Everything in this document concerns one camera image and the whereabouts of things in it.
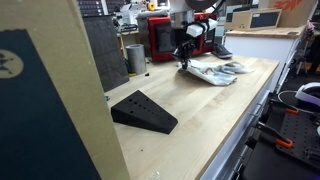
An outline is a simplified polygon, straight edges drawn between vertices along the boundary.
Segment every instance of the crumpled towel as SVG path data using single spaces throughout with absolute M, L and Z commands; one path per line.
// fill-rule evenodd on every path
M 221 65 L 220 67 L 217 67 L 216 70 L 219 70 L 221 72 L 227 73 L 227 74 L 245 74 L 252 72 L 251 69 L 245 67 L 244 65 L 238 63 L 238 62 L 230 62 L 225 65 Z
M 237 80 L 235 73 L 252 72 L 240 63 L 231 62 L 225 65 L 189 60 L 187 71 L 216 86 L 227 86 Z

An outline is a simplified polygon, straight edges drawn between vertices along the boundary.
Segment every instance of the wooden table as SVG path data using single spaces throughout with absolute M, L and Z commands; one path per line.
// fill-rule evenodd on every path
M 224 64 L 205 54 L 201 61 Z M 106 92 L 112 107 L 136 90 L 142 91 L 178 119 L 166 135 L 115 123 L 132 179 L 200 178 L 219 152 L 252 100 L 272 76 L 278 62 L 233 57 L 254 72 L 238 75 L 236 83 L 213 86 L 189 73 L 178 73 L 177 62 L 148 64 L 150 76 L 139 75 Z
M 268 37 L 268 38 L 298 38 L 305 30 L 306 26 L 300 27 L 281 27 L 274 29 L 264 29 L 257 31 L 228 31 L 226 36 L 238 37 Z

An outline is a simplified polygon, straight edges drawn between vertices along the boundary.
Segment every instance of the cardboard box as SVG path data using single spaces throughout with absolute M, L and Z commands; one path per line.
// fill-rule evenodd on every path
M 318 0 L 260 0 L 259 9 L 282 9 L 278 27 L 299 27 L 307 24 Z
M 228 13 L 225 29 L 228 30 L 261 30 L 276 28 L 281 9 L 257 9 Z
M 130 179 L 77 1 L 0 17 L 0 179 Z

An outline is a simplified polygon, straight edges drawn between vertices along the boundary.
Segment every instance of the pegboard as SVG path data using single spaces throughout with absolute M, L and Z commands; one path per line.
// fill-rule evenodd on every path
M 109 14 L 115 12 L 115 9 L 121 9 L 121 7 L 125 4 L 130 3 L 130 0 L 105 0 L 108 7 Z
M 77 0 L 82 17 L 107 15 L 105 0 Z
M 280 134 L 292 140 L 293 147 L 285 148 L 277 145 L 276 148 L 320 171 L 320 159 L 317 159 L 317 155 L 312 154 L 315 151 L 320 152 L 318 125 L 313 119 L 310 114 L 304 112 L 299 114 L 286 113 Z

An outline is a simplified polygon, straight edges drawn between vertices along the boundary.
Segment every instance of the wire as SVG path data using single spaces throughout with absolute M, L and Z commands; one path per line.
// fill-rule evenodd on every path
M 297 108 L 297 107 L 295 107 L 295 106 L 292 106 L 292 105 L 290 105 L 290 104 L 285 103 L 285 102 L 281 99 L 281 97 L 280 97 L 281 94 L 283 94 L 283 93 L 297 93 L 297 91 L 287 90 L 287 91 L 282 91 L 282 92 L 280 92 L 280 93 L 278 94 L 278 99 L 279 99 L 279 101 L 282 102 L 283 104 L 285 104 L 285 105 L 287 105 L 287 106 L 289 106 L 289 107 L 292 107 L 293 109 L 299 110 L 299 111 L 301 111 L 301 112 L 305 112 L 305 113 L 313 114 L 313 115 L 316 115 L 316 116 L 320 116 L 320 113 L 312 112 L 312 111 L 307 111 L 307 110 L 300 109 L 300 108 Z
M 214 8 L 214 10 L 212 11 L 212 13 L 210 13 L 209 16 L 207 16 L 205 19 L 209 19 L 209 17 L 213 14 L 215 14 L 216 12 L 218 12 L 218 10 L 221 8 L 221 6 L 223 5 L 223 3 L 225 2 L 226 0 L 221 0 L 218 4 L 218 6 L 216 8 Z

